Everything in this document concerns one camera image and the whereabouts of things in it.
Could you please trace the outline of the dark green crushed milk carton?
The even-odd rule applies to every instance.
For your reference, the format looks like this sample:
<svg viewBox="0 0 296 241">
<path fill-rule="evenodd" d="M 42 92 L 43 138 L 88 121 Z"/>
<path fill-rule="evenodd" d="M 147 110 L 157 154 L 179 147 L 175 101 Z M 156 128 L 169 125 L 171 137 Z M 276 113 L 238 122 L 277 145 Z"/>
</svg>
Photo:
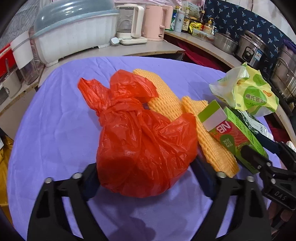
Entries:
<svg viewBox="0 0 296 241">
<path fill-rule="evenodd" d="M 264 126 L 258 119 L 253 117 L 247 111 L 240 111 L 230 108 L 231 111 L 249 128 L 249 130 L 254 134 L 262 134 L 263 136 L 274 140 L 272 133 Z"/>
</svg>

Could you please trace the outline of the green NB carton box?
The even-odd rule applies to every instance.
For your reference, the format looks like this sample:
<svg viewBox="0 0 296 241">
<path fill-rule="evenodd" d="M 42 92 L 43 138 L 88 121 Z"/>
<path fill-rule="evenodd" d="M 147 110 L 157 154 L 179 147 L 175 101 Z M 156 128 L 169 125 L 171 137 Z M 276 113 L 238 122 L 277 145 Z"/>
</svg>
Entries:
<svg viewBox="0 0 296 241">
<path fill-rule="evenodd" d="M 243 146 L 249 146 L 262 156 L 268 157 L 263 146 L 249 128 L 228 107 L 222 108 L 214 100 L 199 114 L 202 125 L 222 146 L 229 150 L 252 174 L 258 170 L 241 155 Z"/>
</svg>

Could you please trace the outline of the red plastic bag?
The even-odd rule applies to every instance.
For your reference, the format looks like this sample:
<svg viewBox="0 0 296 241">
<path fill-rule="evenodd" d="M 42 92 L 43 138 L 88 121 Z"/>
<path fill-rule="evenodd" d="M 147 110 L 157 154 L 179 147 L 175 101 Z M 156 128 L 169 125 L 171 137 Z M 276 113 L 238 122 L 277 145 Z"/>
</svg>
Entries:
<svg viewBox="0 0 296 241">
<path fill-rule="evenodd" d="M 147 78 L 118 70 L 110 86 L 98 80 L 80 79 L 78 89 L 101 125 L 96 156 L 100 184 L 121 195 L 145 198 L 171 188 L 184 172 L 181 161 L 190 142 L 181 135 L 186 123 L 145 108 L 158 97 Z"/>
</svg>

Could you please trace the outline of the orange foam fruit net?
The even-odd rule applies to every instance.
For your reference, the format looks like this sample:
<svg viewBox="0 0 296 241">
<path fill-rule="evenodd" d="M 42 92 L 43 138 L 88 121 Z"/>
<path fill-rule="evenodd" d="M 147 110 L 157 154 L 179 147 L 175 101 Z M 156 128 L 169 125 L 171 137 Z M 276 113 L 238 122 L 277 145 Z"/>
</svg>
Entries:
<svg viewBox="0 0 296 241">
<path fill-rule="evenodd" d="M 209 163 L 215 171 L 224 172 L 232 178 L 238 171 L 238 163 L 233 154 L 215 140 L 203 127 L 198 114 L 208 106 L 205 100 L 192 100 L 189 96 L 179 99 L 170 87 L 156 73 L 135 69 L 133 73 L 147 78 L 156 87 L 158 97 L 148 103 L 150 110 L 167 117 L 172 123 L 186 123 L 187 130 L 181 135 L 190 142 L 189 154 L 185 161 L 181 161 L 181 172 L 185 172 L 197 154 L 199 145 Z"/>
</svg>

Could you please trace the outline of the yellow cloth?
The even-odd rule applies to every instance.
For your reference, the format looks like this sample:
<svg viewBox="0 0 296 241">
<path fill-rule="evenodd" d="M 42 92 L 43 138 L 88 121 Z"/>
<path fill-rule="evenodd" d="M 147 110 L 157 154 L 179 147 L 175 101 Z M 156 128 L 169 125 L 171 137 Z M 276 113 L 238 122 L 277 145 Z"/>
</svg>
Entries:
<svg viewBox="0 0 296 241">
<path fill-rule="evenodd" d="M 12 218 L 9 210 L 9 203 L 8 203 L 8 195 L 7 195 L 7 178 L 8 178 L 8 166 L 9 166 L 9 158 L 11 156 L 11 151 L 13 148 L 13 140 L 8 137 L 4 136 L 1 137 L 4 146 L 1 148 L 1 208 L 8 218 L 9 222 L 12 224 Z"/>
</svg>

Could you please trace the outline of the steel rice cooker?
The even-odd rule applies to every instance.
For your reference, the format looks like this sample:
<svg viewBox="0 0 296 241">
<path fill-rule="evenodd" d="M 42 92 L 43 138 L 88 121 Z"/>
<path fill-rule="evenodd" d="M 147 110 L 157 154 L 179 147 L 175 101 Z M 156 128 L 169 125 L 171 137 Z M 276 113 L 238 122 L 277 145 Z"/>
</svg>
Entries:
<svg viewBox="0 0 296 241">
<path fill-rule="evenodd" d="M 246 62 L 252 68 L 259 70 L 267 58 L 267 51 L 267 44 L 260 37 L 245 30 L 240 36 L 234 56 L 242 63 Z"/>
</svg>

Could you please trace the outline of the small steel pot with lid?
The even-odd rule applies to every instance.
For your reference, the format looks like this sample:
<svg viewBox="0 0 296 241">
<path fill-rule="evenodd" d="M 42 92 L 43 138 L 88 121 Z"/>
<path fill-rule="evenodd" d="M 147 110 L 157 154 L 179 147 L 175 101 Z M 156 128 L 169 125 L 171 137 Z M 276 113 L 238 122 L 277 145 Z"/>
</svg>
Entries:
<svg viewBox="0 0 296 241">
<path fill-rule="evenodd" d="M 229 33 L 223 34 L 217 32 L 214 36 L 213 45 L 223 52 L 232 55 L 235 52 L 238 43 L 230 37 Z"/>
</svg>

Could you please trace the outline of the yellow oil bottle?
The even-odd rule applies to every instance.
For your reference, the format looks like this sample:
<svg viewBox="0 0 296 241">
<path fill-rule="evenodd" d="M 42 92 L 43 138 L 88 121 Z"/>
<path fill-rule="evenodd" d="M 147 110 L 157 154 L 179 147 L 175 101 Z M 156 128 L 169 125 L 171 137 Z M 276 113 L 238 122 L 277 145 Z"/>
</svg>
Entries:
<svg viewBox="0 0 296 241">
<path fill-rule="evenodd" d="M 213 20 L 212 18 L 209 18 L 208 22 L 206 22 L 203 27 L 203 31 L 210 35 L 212 34 L 212 30 L 213 30 L 212 20 Z"/>
</svg>

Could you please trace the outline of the yellow seasoning packet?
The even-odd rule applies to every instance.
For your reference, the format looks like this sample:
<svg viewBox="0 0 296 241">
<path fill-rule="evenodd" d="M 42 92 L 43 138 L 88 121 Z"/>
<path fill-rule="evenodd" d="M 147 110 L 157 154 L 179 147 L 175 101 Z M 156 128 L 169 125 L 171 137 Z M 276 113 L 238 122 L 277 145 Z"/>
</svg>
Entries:
<svg viewBox="0 0 296 241">
<path fill-rule="evenodd" d="M 202 24 L 198 22 L 191 22 L 189 24 L 188 28 L 188 33 L 192 34 L 194 30 L 201 30 L 202 29 Z"/>
</svg>

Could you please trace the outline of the dark soy sauce bottle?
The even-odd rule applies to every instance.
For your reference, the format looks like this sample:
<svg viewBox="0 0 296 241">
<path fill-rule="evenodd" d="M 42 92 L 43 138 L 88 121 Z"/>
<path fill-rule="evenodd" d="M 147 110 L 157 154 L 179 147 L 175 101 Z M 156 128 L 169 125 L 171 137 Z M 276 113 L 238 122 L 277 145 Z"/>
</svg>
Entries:
<svg viewBox="0 0 296 241">
<path fill-rule="evenodd" d="M 189 28 L 189 24 L 190 24 L 189 12 L 190 12 L 190 8 L 186 8 L 184 20 L 183 20 L 183 25 L 182 25 L 182 29 L 181 29 L 181 32 L 183 32 L 183 33 L 186 33 Z"/>
</svg>

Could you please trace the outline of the white thermos bottle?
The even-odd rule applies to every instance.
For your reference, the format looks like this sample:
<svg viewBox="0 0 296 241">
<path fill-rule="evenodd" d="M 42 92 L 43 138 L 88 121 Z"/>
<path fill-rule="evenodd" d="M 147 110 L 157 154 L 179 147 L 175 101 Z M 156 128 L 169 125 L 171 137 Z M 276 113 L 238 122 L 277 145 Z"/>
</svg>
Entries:
<svg viewBox="0 0 296 241">
<path fill-rule="evenodd" d="M 175 32 L 182 32 L 182 26 L 184 22 L 184 17 L 185 17 L 185 12 L 184 11 L 178 11 L 176 20 L 175 20 L 175 26 L 174 26 L 174 31 Z"/>
</svg>

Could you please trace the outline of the white-lidded clear jar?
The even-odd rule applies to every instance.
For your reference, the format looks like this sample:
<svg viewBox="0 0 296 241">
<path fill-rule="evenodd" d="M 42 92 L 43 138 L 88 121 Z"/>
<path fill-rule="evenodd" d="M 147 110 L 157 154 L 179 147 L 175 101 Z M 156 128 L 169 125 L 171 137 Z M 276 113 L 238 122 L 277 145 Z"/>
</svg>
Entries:
<svg viewBox="0 0 296 241">
<path fill-rule="evenodd" d="M 39 73 L 34 61 L 29 32 L 25 31 L 17 36 L 10 46 L 24 82 L 26 85 L 30 85 L 38 78 Z"/>
</svg>

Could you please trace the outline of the white power plug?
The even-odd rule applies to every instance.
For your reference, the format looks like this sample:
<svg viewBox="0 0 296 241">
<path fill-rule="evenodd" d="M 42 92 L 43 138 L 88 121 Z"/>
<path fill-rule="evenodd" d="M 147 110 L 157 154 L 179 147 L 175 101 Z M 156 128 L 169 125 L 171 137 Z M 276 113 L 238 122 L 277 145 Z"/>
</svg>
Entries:
<svg viewBox="0 0 296 241">
<path fill-rule="evenodd" d="M 117 37 L 111 38 L 111 44 L 118 45 L 120 44 L 120 40 Z"/>
</svg>

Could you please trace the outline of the white dish rack grey lid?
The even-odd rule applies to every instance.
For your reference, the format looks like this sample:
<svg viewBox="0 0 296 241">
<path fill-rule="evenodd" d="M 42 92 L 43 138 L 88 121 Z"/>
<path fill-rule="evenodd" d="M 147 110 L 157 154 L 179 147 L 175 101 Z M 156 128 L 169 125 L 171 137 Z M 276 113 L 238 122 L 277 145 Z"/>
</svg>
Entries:
<svg viewBox="0 0 296 241">
<path fill-rule="evenodd" d="M 40 61 L 52 66 L 74 53 L 109 46 L 118 16 L 113 1 L 57 1 L 44 6 L 32 36 Z"/>
</svg>

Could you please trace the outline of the white coffee maker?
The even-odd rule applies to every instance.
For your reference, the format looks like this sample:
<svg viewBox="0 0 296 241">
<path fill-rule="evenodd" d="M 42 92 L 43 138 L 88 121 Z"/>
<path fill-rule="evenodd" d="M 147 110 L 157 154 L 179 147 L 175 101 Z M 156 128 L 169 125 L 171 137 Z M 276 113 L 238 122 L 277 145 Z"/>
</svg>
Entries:
<svg viewBox="0 0 296 241">
<path fill-rule="evenodd" d="M 116 37 L 122 45 L 141 45 L 147 43 L 142 36 L 144 7 L 138 4 L 122 4 L 116 7 L 119 10 Z"/>
</svg>

